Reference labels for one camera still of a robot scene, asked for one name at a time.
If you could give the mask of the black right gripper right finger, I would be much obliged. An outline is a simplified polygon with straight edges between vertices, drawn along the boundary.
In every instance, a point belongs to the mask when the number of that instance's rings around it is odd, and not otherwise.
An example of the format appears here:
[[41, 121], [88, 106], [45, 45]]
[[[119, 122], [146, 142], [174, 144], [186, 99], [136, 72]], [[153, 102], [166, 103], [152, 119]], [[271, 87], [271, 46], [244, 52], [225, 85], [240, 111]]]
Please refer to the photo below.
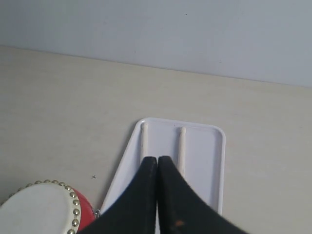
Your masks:
[[157, 202], [162, 234], [244, 234], [207, 205], [169, 156], [158, 158]]

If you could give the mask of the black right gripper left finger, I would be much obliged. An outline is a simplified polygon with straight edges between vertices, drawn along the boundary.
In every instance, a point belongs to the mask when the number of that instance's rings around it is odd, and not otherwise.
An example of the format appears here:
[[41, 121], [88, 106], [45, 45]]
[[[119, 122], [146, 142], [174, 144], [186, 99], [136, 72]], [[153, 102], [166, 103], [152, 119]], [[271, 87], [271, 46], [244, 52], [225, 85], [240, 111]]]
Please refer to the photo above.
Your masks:
[[120, 197], [81, 234], [154, 234], [157, 159], [145, 157]]

